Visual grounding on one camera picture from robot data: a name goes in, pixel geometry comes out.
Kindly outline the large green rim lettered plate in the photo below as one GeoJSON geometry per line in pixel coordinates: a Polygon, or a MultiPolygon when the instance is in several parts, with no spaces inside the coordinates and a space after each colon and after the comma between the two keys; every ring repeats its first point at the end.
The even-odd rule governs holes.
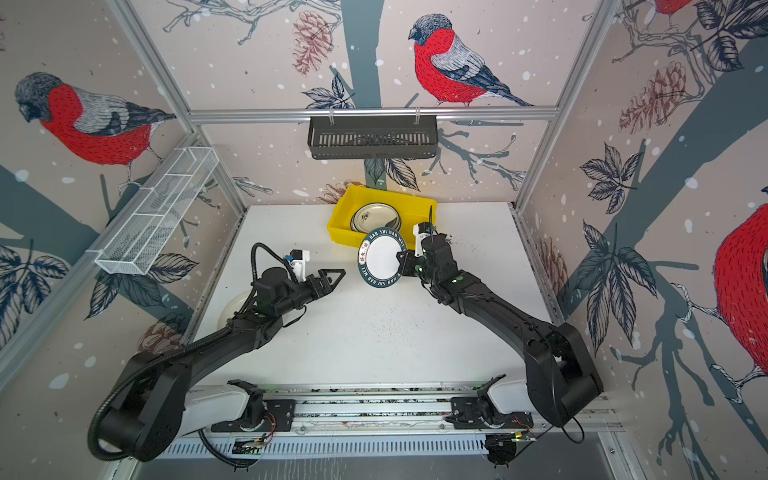
{"type": "Polygon", "coordinates": [[[394,229],[377,228],[368,233],[358,249],[357,265],[371,287],[388,288],[401,278],[399,254],[407,252],[405,240],[394,229]]]}

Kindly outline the cream plate dark spot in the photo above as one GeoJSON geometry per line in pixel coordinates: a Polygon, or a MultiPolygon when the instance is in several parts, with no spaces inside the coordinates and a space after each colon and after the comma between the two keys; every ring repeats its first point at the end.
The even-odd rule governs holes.
{"type": "Polygon", "coordinates": [[[360,207],[350,219],[350,229],[368,234],[379,228],[399,231],[402,219],[398,211],[385,203],[369,203],[360,207]]]}

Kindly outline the plain cream plate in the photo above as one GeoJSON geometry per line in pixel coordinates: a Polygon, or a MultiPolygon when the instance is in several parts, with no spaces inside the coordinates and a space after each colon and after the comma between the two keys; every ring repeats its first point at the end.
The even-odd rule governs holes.
{"type": "Polygon", "coordinates": [[[248,298],[248,295],[248,292],[239,294],[223,308],[217,321],[217,327],[219,329],[227,326],[228,321],[243,307],[245,301],[248,298]]]}

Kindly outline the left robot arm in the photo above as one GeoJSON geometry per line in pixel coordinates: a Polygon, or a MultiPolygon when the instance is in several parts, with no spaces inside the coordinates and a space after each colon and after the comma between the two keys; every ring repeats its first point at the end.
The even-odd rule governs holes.
{"type": "Polygon", "coordinates": [[[91,420],[90,453],[102,461],[159,456],[181,434],[191,387],[265,346],[283,327],[286,313],[330,295],[345,275],[344,269],[321,269],[299,282],[284,268],[269,268],[253,279],[225,327],[170,353],[134,355],[91,420]]]}

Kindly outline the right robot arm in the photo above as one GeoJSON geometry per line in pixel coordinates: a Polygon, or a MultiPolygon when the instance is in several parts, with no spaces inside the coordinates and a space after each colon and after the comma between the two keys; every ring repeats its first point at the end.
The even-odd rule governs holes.
{"type": "Polygon", "coordinates": [[[479,322],[518,354],[528,400],[551,425],[565,426],[604,392],[575,327],[540,320],[494,293],[458,267],[444,234],[428,235],[419,251],[407,250],[396,258],[399,273],[418,278],[438,303],[479,322]]]}

